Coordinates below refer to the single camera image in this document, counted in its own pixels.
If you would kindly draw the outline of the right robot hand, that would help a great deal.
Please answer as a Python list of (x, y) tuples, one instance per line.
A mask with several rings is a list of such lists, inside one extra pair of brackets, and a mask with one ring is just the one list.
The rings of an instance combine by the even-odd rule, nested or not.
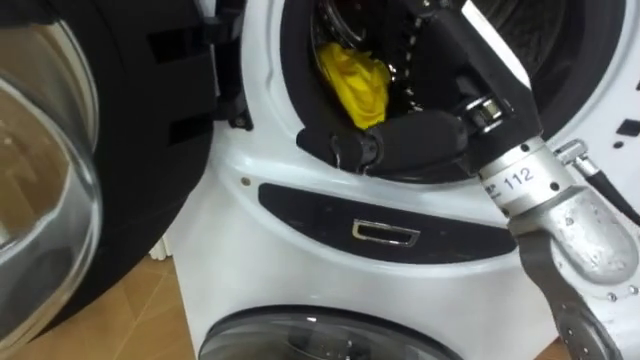
[(281, 61), (297, 145), (392, 181), (474, 175), (542, 131), (505, 50), (468, 1), (289, 1)]

